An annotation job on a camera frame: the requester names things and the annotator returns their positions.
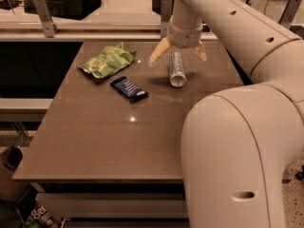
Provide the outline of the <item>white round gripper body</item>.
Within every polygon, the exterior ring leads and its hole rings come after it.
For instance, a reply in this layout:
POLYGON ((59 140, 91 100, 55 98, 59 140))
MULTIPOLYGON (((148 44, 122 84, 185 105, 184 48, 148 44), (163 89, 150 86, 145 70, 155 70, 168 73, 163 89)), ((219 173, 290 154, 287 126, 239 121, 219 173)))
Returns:
POLYGON ((198 16, 194 19, 181 19, 180 21, 172 16, 168 24, 167 38, 172 46, 190 48, 200 41, 201 31, 202 22, 198 16))

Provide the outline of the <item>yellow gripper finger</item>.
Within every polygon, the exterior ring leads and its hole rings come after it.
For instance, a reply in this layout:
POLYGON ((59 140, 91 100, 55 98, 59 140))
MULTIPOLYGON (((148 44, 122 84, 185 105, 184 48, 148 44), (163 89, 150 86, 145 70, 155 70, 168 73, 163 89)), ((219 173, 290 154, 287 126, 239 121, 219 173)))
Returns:
POLYGON ((194 46, 194 51, 198 54, 202 61, 207 60, 207 54, 202 41, 198 41, 198 43, 194 46))
POLYGON ((152 67, 161 58, 161 56, 171 48, 171 42, 167 37, 163 37, 155 47, 149 57, 149 65, 152 67))

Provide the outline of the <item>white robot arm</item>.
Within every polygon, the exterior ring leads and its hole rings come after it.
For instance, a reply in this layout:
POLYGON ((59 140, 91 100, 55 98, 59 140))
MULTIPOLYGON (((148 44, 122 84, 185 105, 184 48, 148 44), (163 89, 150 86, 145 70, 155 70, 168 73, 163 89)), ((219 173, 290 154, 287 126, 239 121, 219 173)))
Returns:
POLYGON ((175 0, 150 59, 172 46, 202 54, 202 26, 252 82, 187 114, 180 150, 190 227, 286 228, 283 174, 304 147, 303 40, 239 0, 175 0))

